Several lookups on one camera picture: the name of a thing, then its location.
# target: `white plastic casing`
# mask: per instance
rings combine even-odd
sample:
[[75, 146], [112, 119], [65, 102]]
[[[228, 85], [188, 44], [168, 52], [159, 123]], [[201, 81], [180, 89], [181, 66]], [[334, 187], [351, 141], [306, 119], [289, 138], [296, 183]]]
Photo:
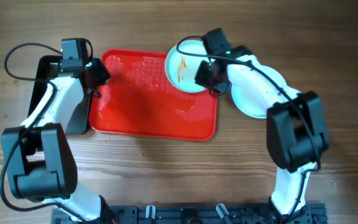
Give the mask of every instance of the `white plastic casing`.
[[[77, 183], [77, 188], [70, 195], [70, 199], [49, 198], [42, 203], [59, 202], [68, 207], [71, 211], [80, 214], [87, 221], [95, 220], [100, 216], [101, 199], [99, 195], [90, 192], [84, 185]], [[73, 221], [80, 222], [77, 217], [71, 216]]]
[[[299, 167], [296, 172], [290, 173], [286, 169], [277, 168], [276, 186], [272, 194], [272, 202], [275, 205], [278, 212], [282, 215], [288, 214], [295, 204], [295, 200], [298, 196], [302, 173], [305, 170], [313, 169], [316, 166], [315, 162], [309, 162]], [[305, 184], [303, 186], [303, 193], [301, 195], [300, 202], [296, 206], [295, 211], [299, 210], [305, 205], [305, 192], [308, 185], [310, 172], [306, 174]]]
[[[262, 66], [255, 55], [244, 55], [237, 60], [246, 62], [251, 61], [255, 68], [265, 72], [264, 66]], [[277, 83], [288, 94], [291, 99], [298, 97], [299, 90], [291, 88], [287, 85], [281, 75], [273, 75], [269, 72], [265, 72], [275, 83]], [[244, 65], [231, 64], [227, 66], [227, 76], [232, 85], [239, 87], [244, 91], [253, 102], [253, 105], [260, 108], [262, 111], [266, 111], [272, 107], [274, 103], [284, 103], [288, 100], [260, 73], [255, 70], [251, 70]]]
[[[84, 91], [78, 78], [60, 77], [54, 78], [51, 82], [58, 88], [56, 97], [46, 110], [44, 117], [34, 127], [42, 127], [47, 123], [60, 123], [63, 130], [66, 131], [74, 109], [84, 98]], [[21, 126], [28, 127], [34, 121], [52, 95], [52, 90], [52, 86], [48, 85], [39, 104]]]

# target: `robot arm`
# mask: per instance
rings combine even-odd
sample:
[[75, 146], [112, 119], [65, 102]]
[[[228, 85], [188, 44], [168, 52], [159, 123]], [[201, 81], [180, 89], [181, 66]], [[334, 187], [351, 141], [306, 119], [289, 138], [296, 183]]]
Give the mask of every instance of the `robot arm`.
[[[15, 198], [26, 198], [32, 202], [55, 202], [73, 221], [80, 222], [82, 219], [112, 223], [114, 214], [102, 196], [91, 193], [78, 182], [76, 164], [65, 137], [68, 122], [85, 93], [89, 90], [97, 91], [96, 87], [105, 84], [110, 77], [100, 59], [92, 60], [88, 57], [86, 41], [62, 40], [60, 69], [57, 77], [51, 80], [57, 87], [56, 95], [42, 118], [15, 150], [7, 174]], [[52, 92], [52, 86], [48, 85], [36, 109], [21, 126], [5, 129], [1, 136], [4, 157], [10, 153], [19, 135], [36, 119]], [[44, 151], [45, 160], [29, 162], [26, 156], [36, 151]]]
[[[243, 45], [232, 48], [222, 29], [209, 31], [201, 39], [208, 54], [204, 57], [215, 60], [201, 62], [195, 82], [213, 96], [236, 85], [267, 110], [267, 149], [278, 166], [270, 204], [279, 222], [286, 222], [305, 205], [310, 171], [329, 147], [321, 100], [312, 91], [302, 94], [289, 87], [281, 75], [265, 73], [249, 49]], [[304, 123], [295, 126], [295, 119]]]

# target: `food residue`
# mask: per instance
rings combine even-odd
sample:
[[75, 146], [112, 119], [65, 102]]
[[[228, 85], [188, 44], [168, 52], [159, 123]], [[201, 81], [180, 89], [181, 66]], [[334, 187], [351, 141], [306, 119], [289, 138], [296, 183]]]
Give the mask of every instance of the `food residue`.
[[180, 64], [179, 64], [179, 66], [178, 66], [178, 84], [180, 84], [180, 72], [181, 72], [184, 68], [187, 68], [187, 66], [186, 66], [185, 58], [182, 57], [182, 58], [181, 58], [181, 61], [180, 61]]

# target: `wooden table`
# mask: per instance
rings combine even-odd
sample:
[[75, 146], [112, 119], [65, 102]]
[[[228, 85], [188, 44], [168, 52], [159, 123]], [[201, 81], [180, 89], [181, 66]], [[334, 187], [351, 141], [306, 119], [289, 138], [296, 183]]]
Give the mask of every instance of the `wooden table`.
[[[32, 93], [33, 83], [13, 80], [3, 69], [16, 45], [39, 42], [60, 49], [61, 39], [85, 37], [96, 56], [111, 48], [167, 52], [185, 36], [223, 27], [234, 45], [248, 46], [291, 86], [319, 94], [331, 148], [323, 154], [321, 173], [311, 176], [306, 198], [326, 204], [330, 223], [358, 223], [358, 3], [62, 2], [0, 0], [0, 135], [26, 118]], [[20, 49], [9, 67], [34, 77], [39, 58], [47, 54], [37, 47]], [[244, 116], [225, 97], [219, 100], [217, 131], [207, 142], [92, 130], [68, 140], [80, 180], [111, 205], [266, 202], [275, 184], [265, 121]], [[18, 213], [0, 199], [0, 223], [49, 221], [50, 208]]]

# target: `plastic tray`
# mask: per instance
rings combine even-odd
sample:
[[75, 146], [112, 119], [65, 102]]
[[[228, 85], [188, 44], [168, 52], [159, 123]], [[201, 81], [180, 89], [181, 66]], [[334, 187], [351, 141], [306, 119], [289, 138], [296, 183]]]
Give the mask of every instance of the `plastic tray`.
[[208, 91], [185, 93], [165, 75], [166, 53], [111, 49], [102, 60], [111, 79], [99, 87], [89, 124], [97, 131], [159, 138], [208, 140], [217, 100]]

